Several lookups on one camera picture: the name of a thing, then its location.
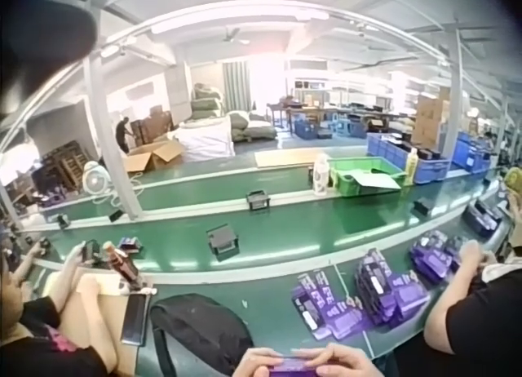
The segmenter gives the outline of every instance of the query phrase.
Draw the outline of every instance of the green plastic basket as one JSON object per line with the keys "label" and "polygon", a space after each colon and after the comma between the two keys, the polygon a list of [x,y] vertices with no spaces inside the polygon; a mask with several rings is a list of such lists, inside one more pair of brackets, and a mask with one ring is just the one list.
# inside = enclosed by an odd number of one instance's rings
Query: green plastic basket
{"label": "green plastic basket", "polygon": [[330,159],[329,163],[330,176],[334,182],[334,187],[344,197],[391,192],[389,189],[361,187],[354,179],[350,180],[350,178],[343,177],[345,171],[354,171],[355,169],[371,171],[375,169],[390,175],[401,187],[406,177],[403,170],[381,157],[336,158]]}

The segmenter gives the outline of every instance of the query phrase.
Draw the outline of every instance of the ceiling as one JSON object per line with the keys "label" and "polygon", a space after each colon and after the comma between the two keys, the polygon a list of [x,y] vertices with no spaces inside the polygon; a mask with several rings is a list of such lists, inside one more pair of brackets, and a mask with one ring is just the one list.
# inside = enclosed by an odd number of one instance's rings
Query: ceiling
{"label": "ceiling", "polygon": [[[226,1],[231,0],[91,0],[91,3],[104,9],[100,33],[102,37],[108,37],[162,14]],[[480,91],[498,103],[507,95],[511,104],[510,116],[522,116],[519,34],[496,0],[293,1],[362,14],[404,30],[444,54],[448,53],[450,33],[458,29],[463,68],[468,76],[478,83]],[[373,69],[375,65],[379,68],[386,65],[389,70],[407,69],[410,75],[449,83],[449,69],[437,65],[432,57],[414,47],[411,42],[384,30],[358,28],[357,23],[339,19],[335,14],[330,14],[327,21],[309,22],[278,15],[228,17],[160,34],[148,32],[139,36],[139,40],[144,47],[165,44],[170,50],[181,48],[189,64],[262,52],[291,51],[295,55],[332,60],[340,70]],[[248,46],[222,41],[226,30],[235,28],[241,29],[239,38],[250,41]],[[299,36],[301,41],[296,46],[295,39]],[[127,62],[128,67],[134,65],[132,60]],[[483,98],[480,91],[468,83],[465,89],[473,96]]]}

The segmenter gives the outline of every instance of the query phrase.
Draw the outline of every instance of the open cardboard box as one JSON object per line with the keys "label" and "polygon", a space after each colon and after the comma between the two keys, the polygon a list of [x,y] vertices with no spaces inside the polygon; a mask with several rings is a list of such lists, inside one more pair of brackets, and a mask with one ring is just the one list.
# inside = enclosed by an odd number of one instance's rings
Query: open cardboard box
{"label": "open cardboard box", "polygon": [[145,144],[132,149],[123,158],[123,166],[127,173],[166,169],[181,162],[183,151],[183,145],[177,140]]}

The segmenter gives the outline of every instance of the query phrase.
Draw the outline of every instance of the curtain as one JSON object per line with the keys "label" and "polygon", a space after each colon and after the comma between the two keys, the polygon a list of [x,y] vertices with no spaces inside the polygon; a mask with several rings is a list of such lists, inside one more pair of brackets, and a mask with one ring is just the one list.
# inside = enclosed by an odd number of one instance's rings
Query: curtain
{"label": "curtain", "polygon": [[223,63],[225,109],[250,111],[250,71],[246,61]]}

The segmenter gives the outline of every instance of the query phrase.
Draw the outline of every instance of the brown bottle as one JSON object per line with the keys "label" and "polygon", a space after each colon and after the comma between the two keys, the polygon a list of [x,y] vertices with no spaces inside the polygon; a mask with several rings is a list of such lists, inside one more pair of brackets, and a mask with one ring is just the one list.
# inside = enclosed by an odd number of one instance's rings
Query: brown bottle
{"label": "brown bottle", "polygon": [[129,256],[124,251],[117,249],[111,242],[104,243],[104,251],[108,256],[108,264],[129,282],[130,289],[133,291],[141,290],[143,279]]}

